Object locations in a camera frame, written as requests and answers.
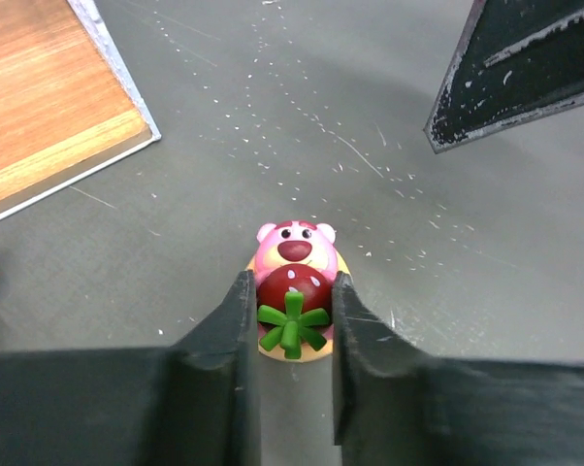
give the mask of wooden board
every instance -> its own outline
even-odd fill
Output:
[[[149,139],[66,0],[0,0],[0,213]]]

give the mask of lotso bear figurine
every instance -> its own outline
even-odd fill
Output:
[[[282,361],[309,362],[333,352],[331,287],[348,267],[326,223],[267,223],[247,266],[255,275],[258,349]]]

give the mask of bear nose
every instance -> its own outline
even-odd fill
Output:
[[[311,243],[307,241],[284,241],[277,246],[276,250],[288,262],[299,262],[311,253]]]

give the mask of gray table surface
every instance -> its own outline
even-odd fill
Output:
[[[306,218],[420,348],[584,359],[584,108],[421,130],[470,1],[98,3],[164,139],[0,222],[0,350],[171,344]],[[265,465],[340,463],[330,364],[260,361]]]

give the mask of black object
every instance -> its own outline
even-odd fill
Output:
[[[0,354],[0,466],[259,466],[255,284],[170,348]],[[445,359],[333,288],[343,466],[584,466],[584,366]]]
[[[435,152],[584,105],[584,0],[475,0],[425,131]]]
[[[584,365],[432,357],[334,287],[343,466],[584,466]]]
[[[0,466],[260,463],[255,284],[170,348],[0,354]]]

